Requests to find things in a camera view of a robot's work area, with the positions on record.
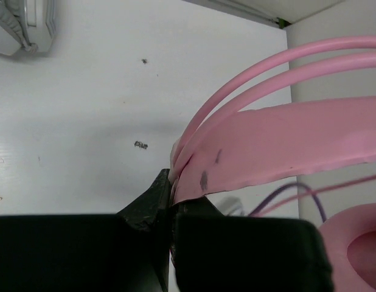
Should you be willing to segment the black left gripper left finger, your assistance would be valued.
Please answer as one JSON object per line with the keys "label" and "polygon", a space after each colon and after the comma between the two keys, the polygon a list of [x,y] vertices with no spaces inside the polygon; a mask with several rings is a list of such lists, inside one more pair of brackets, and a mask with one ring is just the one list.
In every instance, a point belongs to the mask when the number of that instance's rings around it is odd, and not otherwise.
{"label": "black left gripper left finger", "polygon": [[168,174],[115,214],[0,216],[0,291],[167,291]]}

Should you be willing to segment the pink headphones with cable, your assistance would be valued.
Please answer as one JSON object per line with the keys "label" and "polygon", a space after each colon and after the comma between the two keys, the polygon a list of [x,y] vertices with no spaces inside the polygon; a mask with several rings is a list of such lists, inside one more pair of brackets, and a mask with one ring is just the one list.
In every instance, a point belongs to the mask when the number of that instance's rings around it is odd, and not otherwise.
{"label": "pink headphones with cable", "polygon": [[307,43],[273,55],[221,87],[171,154],[175,202],[376,161],[376,96],[249,110],[284,87],[376,68],[376,36]]}

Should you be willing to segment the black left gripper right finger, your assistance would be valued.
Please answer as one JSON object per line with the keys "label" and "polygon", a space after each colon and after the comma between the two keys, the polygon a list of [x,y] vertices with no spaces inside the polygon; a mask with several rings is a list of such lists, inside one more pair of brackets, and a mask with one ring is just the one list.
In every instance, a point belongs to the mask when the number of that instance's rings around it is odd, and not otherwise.
{"label": "black left gripper right finger", "polygon": [[292,218],[225,216],[207,199],[177,204],[172,261],[181,291],[332,291],[321,234]]}

